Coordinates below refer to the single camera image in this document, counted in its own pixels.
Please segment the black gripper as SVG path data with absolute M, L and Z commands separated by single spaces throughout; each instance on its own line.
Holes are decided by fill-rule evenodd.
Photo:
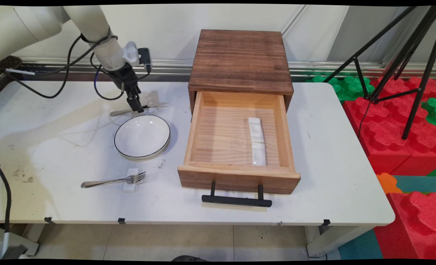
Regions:
M 142 113 L 144 108 L 140 102 L 141 90 L 138 86 L 138 77 L 131 65 L 123 65 L 121 68 L 110 71 L 111 79 L 120 91 L 127 94 L 127 102 L 134 112 Z

